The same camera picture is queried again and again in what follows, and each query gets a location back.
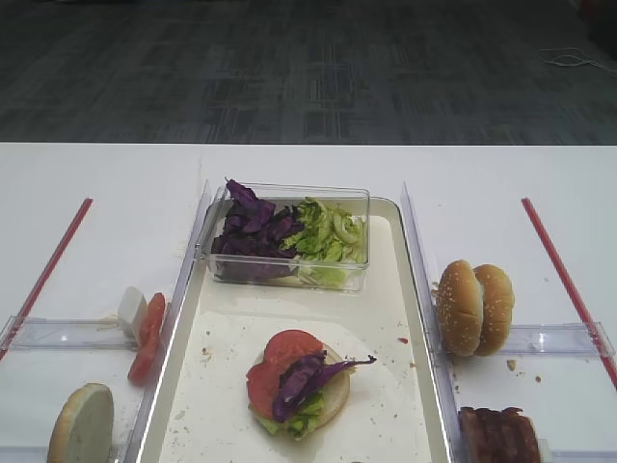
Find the sliced tomato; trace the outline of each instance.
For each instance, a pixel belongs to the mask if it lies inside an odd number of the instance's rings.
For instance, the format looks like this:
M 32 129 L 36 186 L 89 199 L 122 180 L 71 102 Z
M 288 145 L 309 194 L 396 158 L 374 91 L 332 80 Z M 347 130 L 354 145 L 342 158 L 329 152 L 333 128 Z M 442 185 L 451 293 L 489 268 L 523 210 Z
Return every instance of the sliced tomato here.
M 148 339 L 148 344 L 140 347 L 131 370 L 128 372 L 128 380 L 135 386 L 144 386 L 148 373 L 154 363 L 154 356 L 158 347 L 158 336 L 152 336 Z
M 279 368 L 262 362 L 247 373 L 247 391 L 253 408 L 266 418 L 272 419 L 272 402 L 279 393 Z
M 283 373 L 300 357 L 319 352 L 323 348 L 323 342 L 306 331 L 286 330 L 277 333 L 268 341 L 263 359 L 277 365 Z
M 165 315 L 165 296 L 157 292 L 152 296 L 148 303 L 148 314 L 139 327 L 139 341 L 141 345 L 148 344 L 152 334 L 158 337 L 163 325 L 163 315 Z

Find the red straw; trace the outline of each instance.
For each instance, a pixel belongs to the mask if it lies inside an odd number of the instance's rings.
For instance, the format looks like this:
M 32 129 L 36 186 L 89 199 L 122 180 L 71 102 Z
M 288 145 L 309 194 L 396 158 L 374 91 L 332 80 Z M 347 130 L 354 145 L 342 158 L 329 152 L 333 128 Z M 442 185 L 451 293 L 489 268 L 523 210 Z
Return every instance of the red straw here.
M 5 347 L 5 349 L 0 350 L 0 360 L 2 360 L 5 355 L 7 355 L 9 345 L 11 345 L 11 342 L 13 342 L 14 337 L 17 335 L 17 332 L 19 331 L 19 328 L 21 327 L 21 323 L 23 322 L 23 318 L 28 316 L 28 314 L 34 307 L 35 302 L 37 302 L 37 299 L 39 298 L 39 294 L 42 291 L 42 287 L 45 286 L 45 283 L 49 279 L 51 272 L 53 272 L 54 268 L 56 267 L 56 264 L 58 263 L 58 260 L 60 260 L 60 257 L 62 256 L 65 249 L 67 248 L 68 243 L 75 235 L 75 232 L 77 232 L 77 229 L 79 228 L 82 220 L 84 220 L 84 217 L 86 216 L 86 213 L 88 212 L 88 209 L 90 209 L 90 206 L 92 203 L 93 203 L 93 200 L 91 198 L 87 198 L 84 200 L 83 203 L 81 203 L 79 210 L 77 210 L 75 217 L 73 217 L 73 220 L 68 226 L 67 231 L 65 231 L 65 235 L 60 240 L 60 243 L 58 243 L 58 246 L 56 247 L 54 254 L 51 255 L 49 262 L 47 263 L 47 265 L 45 265 L 45 268 L 43 268 L 42 273 L 39 276 L 39 279 L 35 283 L 32 290 L 30 291 L 30 294 L 28 294 L 28 297 L 26 298 L 26 302 L 24 302 L 23 306 L 21 306 L 21 310 L 17 314 L 17 318 L 15 319 L 13 326 L 11 327 L 11 330 L 9 331 L 9 334 L 7 335 L 7 339 L 3 342 L 3 347 Z
M 589 336 L 591 336 L 591 339 L 596 344 L 598 352 L 601 354 L 604 368 L 606 368 L 606 372 L 608 373 L 608 376 L 610 376 L 613 386 L 617 389 L 617 366 L 615 366 L 615 361 L 612 358 L 605 355 L 605 352 L 607 352 L 608 349 L 604 345 L 604 339 L 598 333 L 594 319 L 587 310 L 585 303 L 582 301 L 582 297 L 580 297 L 575 283 L 572 281 L 572 278 L 570 278 L 568 270 L 566 270 L 566 266 L 563 264 L 561 257 L 557 254 L 557 250 L 550 240 L 549 233 L 542 225 L 540 216 L 533 207 L 531 200 L 529 198 L 523 198 L 521 201 L 523 203 L 524 210 L 527 212 L 527 215 L 533 224 L 533 227 L 536 229 L 540 239 L 542 240 L 542 244 L 544 244 L 547 253 L 549 253 L 550 260 L 552 260 L 552 264 L 555 266 L 555 269 L 559 274 L 559 278 L 561 278 L 561 283 L 563 283 L 563 286 L 566 287 L 568 295 L 570 295 L 570 299 L 572 299 L 573 304 L 577 308 L 578 316 L 589 328 Z

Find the clear plastic container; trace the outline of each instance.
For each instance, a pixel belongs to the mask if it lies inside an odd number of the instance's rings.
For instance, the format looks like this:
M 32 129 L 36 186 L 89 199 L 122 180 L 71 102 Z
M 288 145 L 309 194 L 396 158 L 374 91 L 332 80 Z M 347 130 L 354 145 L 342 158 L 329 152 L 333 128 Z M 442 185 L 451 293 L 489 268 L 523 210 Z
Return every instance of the clear plastic container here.
M 226 186 L 218 189 L 208 209 L 200 239 L 199 253 L 205 258 L 209 273 L 221 282 L 307 286 L 326 289 L 359 291 L 369 265 L 369 195 L 367 190 L 348 188 L 321 188 L 242 183 L 251 188 L 258 198 L 274 203 L 275 214 L 285 206 L 298 205 L 305 198 L 314 198 L 322 204 L 341 208 L 354 219 L 364 221 L 364 234 L 360 245 L 364 259 L 355 261 L 306 260 L 232 256 L 211 252 L 215 237 L 221 235 L 229 209 L 233 204 Z

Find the red cabbage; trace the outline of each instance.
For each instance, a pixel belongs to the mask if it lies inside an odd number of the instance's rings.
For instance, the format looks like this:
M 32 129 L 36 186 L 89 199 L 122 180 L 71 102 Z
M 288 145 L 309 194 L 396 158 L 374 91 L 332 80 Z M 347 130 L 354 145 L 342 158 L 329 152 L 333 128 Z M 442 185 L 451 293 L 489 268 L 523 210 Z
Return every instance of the red cabbage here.
M 293 417 L 307 397 L 322 389 L 338 373 L 356 365 L 372 364 L 376 360 L 369 355 L 368 360 L 346 360 L 325 365 L 326 351 L 300 358 L 281 375 L 279 393 L 272 403 L 275 421 L 286 422 Z
M 251 188 L 231 179 L 227 182 L 233 199 L 223 232 L 212 241 L 212 254 L 263 258 L 293 259 L 295 248 L 281 249 L 283 241 L 301 232 L 297 207 L 284 207 L 276 214 L 276 206 L 261 200 Z M 291 275 L 290 265 L 266 263 L 220 262 L 219 277 L 224 280 L 259 281 Z

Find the cable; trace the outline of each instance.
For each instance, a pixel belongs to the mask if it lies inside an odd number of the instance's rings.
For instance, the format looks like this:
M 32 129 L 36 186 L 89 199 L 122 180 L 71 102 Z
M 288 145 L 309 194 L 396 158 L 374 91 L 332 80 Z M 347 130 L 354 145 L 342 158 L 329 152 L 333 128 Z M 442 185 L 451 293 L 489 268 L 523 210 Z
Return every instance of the cable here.
M 558 52 L 561 53 L 549 59 L 542 56 L 542 53 Z M 617 69 L 607 68 L 602 63 L 594 61 L 589 55 L 579 48 L 541 48 L 538 50 L 538 56 L 547 65 L 558 66 L 560 68 L 578 68 L 580 66 L 593 66 L 595 68 L 604 69 L 611 76 L 617 77 Z

